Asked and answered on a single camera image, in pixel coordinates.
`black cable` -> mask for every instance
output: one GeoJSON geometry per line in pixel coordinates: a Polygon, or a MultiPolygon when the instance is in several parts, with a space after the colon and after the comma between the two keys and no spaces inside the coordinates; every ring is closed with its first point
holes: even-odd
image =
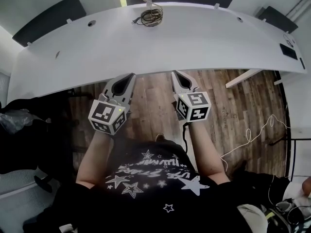
{"type": "Polygon", "coordinates": [[[162,9],[150,9],[142,12],[140,17],[137,17],[133,20],[133,24],[144,25],[146,27],[154,27],[159,25],[163,19],[163,10],[162,9]]]}
{"type": "Polygon", "coordinates": [[[185,138],[185,133],[186,133],[186,127],[189,125],[190,123],[189,122],[186,122],[184,125],[183,125],[183,140],[186,144],[186,153],[188,153],[188,145],[187,145],[187,141],[186,141],[186,138],[185,138]]]}
{"type": "Polygon", "coordinates": [[[291,210],[289,211],[289,213],[287,214],[287,221],[288,221],[290,224],[298,224],[298,223],[292,223],[292,222],[290,222],[290,221],[289,221],[289,215],[290,215],[290,213],[291,213],[294,209],[301,208],[301,207],[311,207],[311,205],[302,205],[302,206],[297,206],[297,207],[294,207],[293,209],[291,209],[291,210]]]}
{"type": "Polygon", "coordinates": [[[287,42],[287,44],[289,45],[289,46],[291,46],[292,48],[294,47],[293,46],[293,44],[292,44],[292,41],[290,40],[290,38],[288,38],[288,36],[287,35],[283,35],[283,38],[286,40],[286,42],[287,42]]]}
{"type": "Polygon", "coordinates": [[[291,182],[293,181],[293,177],[294,177],[295,162],[296,162],[296,141],[294,141],[294,159],[293,159],[291,182]]]}

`black device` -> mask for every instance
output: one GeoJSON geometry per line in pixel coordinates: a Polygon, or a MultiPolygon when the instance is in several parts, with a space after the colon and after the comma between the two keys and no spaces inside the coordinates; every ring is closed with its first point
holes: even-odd
{"type": "Polygon", "coordinates": [[[291,48],[289,48],[289,47],[287,47],[287,46],[285,46],[285,45],[283,45],[281,43],[280,43],[280,47],[281,47],[282,52],[283,52],[284,55],[286,55],[288,57],[291,57],[291,58],[293,58],[295,60],[298,60],[297,54],[296,54],[295,50],[293,50],[293,49],[291,49],[291,48]]]}

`gripper jaw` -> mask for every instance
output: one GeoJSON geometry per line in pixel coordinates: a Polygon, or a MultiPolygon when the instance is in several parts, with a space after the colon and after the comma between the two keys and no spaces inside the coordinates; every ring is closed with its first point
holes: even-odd
{"type": "Polygon", "coordinates": [[[198,87],[196,80],[182,71],[174,70],[171,73],[173,90],[177,94],[194,92],[198,87]]]}
{"type": "Polygon", "coordinates": [[[207,92],[201,91],[196,80],[184,72],[175,70],[171,78],[176,111],[186,122],[206,120],[211,108],[207,92]]]}
{"type": "Polygon", "coordinates": [[[135,80],[135,73],[129,73],[108,81],[98,100],[94,100],[88,115],[95,130],[114,135],[124,124],[135,80]]]}
{"type": "Polygon", "coordinates": [[[135,80],[135,73],[123,74],[109,80],[98,100],[123,106],[125,107],[125,113],[128,113],[135,80]]]}

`star print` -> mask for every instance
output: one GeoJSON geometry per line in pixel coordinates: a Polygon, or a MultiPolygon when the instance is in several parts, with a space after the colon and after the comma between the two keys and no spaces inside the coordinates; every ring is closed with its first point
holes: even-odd
{"type": "Polygon", "coordinates": [[[166,210],[167,213],[174,211],[172,204],[165,204],[165,207],[163,209],[166,210]]]}
{"type": "Polygon", "coordinates": [[[143,192],[142,190],[140,190],[137,187],[137,184],[138,184],[138,182],[136,182],[134,184],[123,183],[123,185],[126,188],[123,190],[122,194],[129,193],[132,196],[132,198],[135,198],[136,193],[142,193],[143,192]]]}
{"type": "Polygon", "coordinates": [[[124,181],[130,181],[125,179],[127,176],[119,177],[118,175],[115,175],[115,178],[112,180],[107,181],[106,183],[115,183],[115,189],[119,186],[120,183],[124,181]]]}
{"type": "Polygon", "coordinates": [[[200,184],[200,176],[194,177],[192,180],[186,180],[183,178],[178,178],[182,183],[185,184],[184,187],[182,187],[182,190],[190,189],[192,192],[195,193],[196,196],[200,196],[200,189],[207,189],[209,188],[208,185],[202,185],[200,184]]]}
{"type": "Polygon", "coordinates": [[[166,183],[165,183],[165,181],[159,181],[157,183],[157,185],[159,185],[161,188],[163,188],[166,185],[166,183]]]}
{"type": "Polygon", "coordinates": [[[150,159],[152,156],[154,156],[154,154],[149,153],[149,150],[147,150],[146,153],[141,153],[141,154],[144,156],[143,160],[150,159]]]}

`person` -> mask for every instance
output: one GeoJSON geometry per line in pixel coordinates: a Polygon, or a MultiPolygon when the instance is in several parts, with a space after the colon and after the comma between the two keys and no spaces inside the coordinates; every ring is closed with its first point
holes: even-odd
{"type": "Polygon", "coordinates": [[[117,142],[95,132],[76,183],[60,187],[53,205],[24,231],[266,232],[254,189],[230,182],[204,123],[191,123],[189,131],[199,172],[161,134],[115,152],[117,142]]]}
{"type": "Polygon", "coordinates": [[[288,214],[285,218],[293,225],[311,218],[311,177],[303,183],[295,183],[289,181],[288,177],[248,172],[246,165],[245,160],[238,164],[232,180],[254,187],[261,205],[288,214]]]}

